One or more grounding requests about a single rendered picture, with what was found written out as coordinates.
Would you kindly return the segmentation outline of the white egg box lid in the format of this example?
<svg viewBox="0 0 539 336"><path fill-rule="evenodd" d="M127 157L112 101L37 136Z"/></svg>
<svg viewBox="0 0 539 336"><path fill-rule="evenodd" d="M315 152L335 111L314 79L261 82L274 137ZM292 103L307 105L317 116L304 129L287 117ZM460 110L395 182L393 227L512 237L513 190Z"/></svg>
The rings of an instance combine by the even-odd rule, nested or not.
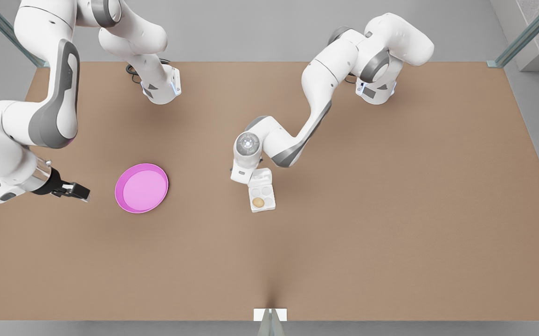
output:
<svg viewBox="0 0 539 336"><path fill-rule="evenodd" d="M249 188L263 187L272 184L272 172L269 168L256 169L250 181L248 182Z"/></svg>

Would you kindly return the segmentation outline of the white egg box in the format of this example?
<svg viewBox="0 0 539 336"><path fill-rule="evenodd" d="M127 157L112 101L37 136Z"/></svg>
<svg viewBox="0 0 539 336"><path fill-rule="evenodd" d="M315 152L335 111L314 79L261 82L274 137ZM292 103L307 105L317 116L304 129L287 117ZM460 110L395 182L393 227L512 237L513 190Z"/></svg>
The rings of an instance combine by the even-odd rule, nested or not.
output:
<svg viewBox="0 0 539 336"><path fill-rule="evenodd" d="M273 190L272 185L249 188L248 192L249 192L250 208L253 213L274 210L276 208L275 195L274 195L274 190ZM263 208L255 208L252 205L252 199L257 196L265 200L265 206Z"/></svg>

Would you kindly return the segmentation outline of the pink round plate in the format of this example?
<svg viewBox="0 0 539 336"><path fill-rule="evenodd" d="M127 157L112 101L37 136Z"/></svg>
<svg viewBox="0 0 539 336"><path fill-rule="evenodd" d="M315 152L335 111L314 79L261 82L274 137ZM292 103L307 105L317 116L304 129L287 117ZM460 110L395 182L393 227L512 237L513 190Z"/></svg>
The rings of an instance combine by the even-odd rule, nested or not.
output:
<svg viewBox="0 0 539 336"><path fill-rule="evenodd" d="M156 208L167 195L169 179L157 165L141 163L124 171L115 186L120 208L129 213L145 213Z"/></svg>

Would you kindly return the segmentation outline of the silver frame post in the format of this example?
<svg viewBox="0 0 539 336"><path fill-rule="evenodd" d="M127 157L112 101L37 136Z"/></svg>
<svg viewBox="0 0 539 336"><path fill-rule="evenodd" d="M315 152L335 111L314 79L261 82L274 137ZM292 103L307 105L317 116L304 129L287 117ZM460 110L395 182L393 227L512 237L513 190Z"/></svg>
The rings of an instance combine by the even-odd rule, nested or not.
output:
<svg viewBox="0 0 539 336"><path fill-rule="evenodd" d="M508 44L508 47L495 60L487 61L489 68L504 68L514 57L539 33L539 15L519 34L519 36Z"/></svg>
<svg viewBox="0 0 539 336"><path fill-rule="evenodd" d="M286 308L255 308L253 320L261 322L257 336L285 336L282 322L287 321Z"/></svg>
<svg viewBox="0 0 539 336"><path fill-rule="evenodd" d="M0 32L3 34L22 54L29 59L37 68L48 68L48 62L39 59L25 49L14 34L13 25L0 13Z"/></svg>

